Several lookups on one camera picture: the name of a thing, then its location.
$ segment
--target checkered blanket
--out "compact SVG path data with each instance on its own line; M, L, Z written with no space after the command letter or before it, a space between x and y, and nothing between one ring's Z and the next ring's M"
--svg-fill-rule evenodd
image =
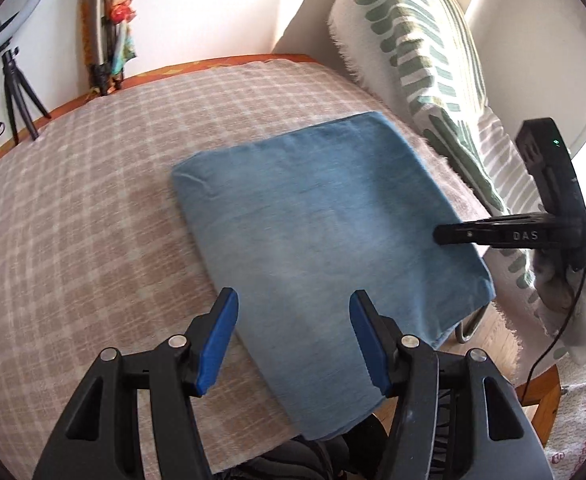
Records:
M65 403L101 349L151 349L214 299L169 183L195 152L383 111L464 220L486 210L426 142L363 90L314 63L190 73L93 100L0 160L0 458L29 479ZM295 435L236 338L194 401L213 471ZM158 478L148 398L147 478Z

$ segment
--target blue towel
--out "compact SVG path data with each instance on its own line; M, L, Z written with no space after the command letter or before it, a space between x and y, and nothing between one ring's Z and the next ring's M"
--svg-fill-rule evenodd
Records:
M215 286L239 293L240 338L307 439L382 400L348 318L353 291L434 346L494 297L472 245L433 241L459 218L378 112L197 153L172 179Z

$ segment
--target black tripod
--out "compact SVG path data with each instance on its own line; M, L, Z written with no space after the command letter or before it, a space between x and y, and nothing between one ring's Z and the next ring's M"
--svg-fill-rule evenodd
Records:
M19 49L15 48L15 54L19 52ZM48 113L42 101L39 100L38 96L35 94L34 90L26 81L26 77L24 76L22 70L20 70L15 63L15 58L13 57L13 52L10 48L4 50L2 54L2 67L4 72L4 94L6 96L6 109L9 113L9 121L10 121L10 129L12 131L13 140L15 144L19 143L20 140L17 135L17 126L15 124L15 112L13 111L12 107L12 100L15 99L15 104L17 105L17 110L20 112L22 116L22 120L24 124L26 124L26 129L30 133L30 137L35 140L39 137L38 130L33 124L33 119L30 116L28 108L26 108L26 103L24 102L24 96L22 95L22 88L30 97L30 100L33 101L35 106L42 112L42 115L47 119L51 118L51 115Z

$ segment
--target pillow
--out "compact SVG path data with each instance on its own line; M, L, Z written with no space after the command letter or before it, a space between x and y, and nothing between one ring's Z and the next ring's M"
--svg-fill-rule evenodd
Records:
M492 214L504 214L476 148L486 88L459 4L336 0L329 28L362 86L426 137Z
M478 122L476 145L486 173L511 214L543 210L537 186L522 156L504 132L500 118L488 106Z
M435 347L494 297L473 246L433 241L458 217L379 112L201 152L172 180L215 287L239 294L244 346L308 440L381 401L348 317L353 291Z

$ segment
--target black clamp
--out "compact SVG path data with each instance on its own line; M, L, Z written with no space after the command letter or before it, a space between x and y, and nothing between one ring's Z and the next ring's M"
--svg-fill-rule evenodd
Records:
M208 314L153 350L100 352L57 421L33 479L143 480L138 390L151 393L162 478L210 479L190 397L215 383L237 314L237 294L224 288Z
M349 311L372 383L398 398L377 480L553 478L515 390L486 352L433 350L380 316L364 290Z
M515 139L546 212L497 216L474 222L439 225L439 245L490 245L498 249L544 250L564 276L567 267L586 266L586 205L577 175L555 122L524 121Z

